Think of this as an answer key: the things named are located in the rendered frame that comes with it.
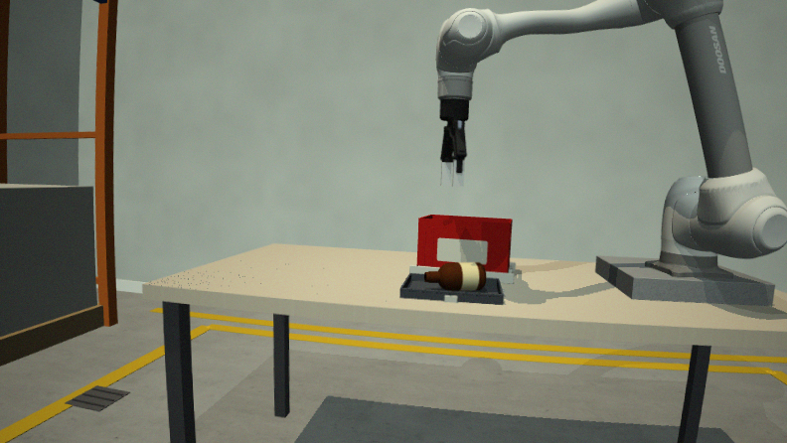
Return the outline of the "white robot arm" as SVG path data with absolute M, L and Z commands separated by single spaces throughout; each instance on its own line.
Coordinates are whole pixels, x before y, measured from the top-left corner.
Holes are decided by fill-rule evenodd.
M 596 0 L 571 10 L 463 9 L 438 34 L 438 99 L 470 101 L 477 63 L 511 39 L 664 19 L 676 32 L 708 176 L 682 177 L 672 185 L 664 203 L 660 258 L 645 266 L 674 277 L 732 279 L 733 273 L 717 266 L 717 256 L 751 259 L 781 249 L 787 242 L 787 207 L 767 177 L 752 169 L 718 16 L 722 7 L 723 0 Z

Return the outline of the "brown glass bottle with cream label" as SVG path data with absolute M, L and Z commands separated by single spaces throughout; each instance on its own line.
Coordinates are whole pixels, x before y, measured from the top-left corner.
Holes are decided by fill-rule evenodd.
M 486 270 L 480 262 L 450 262 L 438 271 L 425 272 L 424 281 L 438 283 L 447 291 L 481 290 L 486 284 Z

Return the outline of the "red crate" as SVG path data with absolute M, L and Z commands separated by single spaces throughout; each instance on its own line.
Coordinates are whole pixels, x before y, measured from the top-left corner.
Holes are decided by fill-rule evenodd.
M 429 215 L 418 219 L 417 265 L 480 262 L 508 272 L 512 219 Z

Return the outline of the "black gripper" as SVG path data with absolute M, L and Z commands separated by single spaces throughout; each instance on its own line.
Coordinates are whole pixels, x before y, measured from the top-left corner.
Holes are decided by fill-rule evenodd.
M 451 186 L 451 163 L 453 163 L 452 187 L 464 187 L 464 159 L 467 156 L 465 121 L 468 117 L 469 100 L 461 98 L 440 100 L 440 119 L 448 122 L 447 126 L 444 126 L 442 141 L 440 186 Z

